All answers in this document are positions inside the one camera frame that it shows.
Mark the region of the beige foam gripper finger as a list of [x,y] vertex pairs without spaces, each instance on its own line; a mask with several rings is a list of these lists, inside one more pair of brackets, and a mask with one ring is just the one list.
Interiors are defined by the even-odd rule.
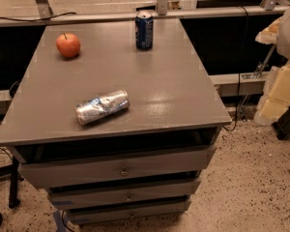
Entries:
[[254,121],[262,126],[271,125],[290,106],[290,61],[281,68],[272,66],[257,104]]

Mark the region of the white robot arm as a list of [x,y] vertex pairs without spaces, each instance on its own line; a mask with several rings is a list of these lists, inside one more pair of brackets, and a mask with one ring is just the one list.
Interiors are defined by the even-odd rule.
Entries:
[[254,121],[262,126],[277,122],[290,106],[290,7],[272,23],[269,32],[276,32],[276,51],[288,62],[281,68],[272,67],[263,88],[263,96],[257,104]]

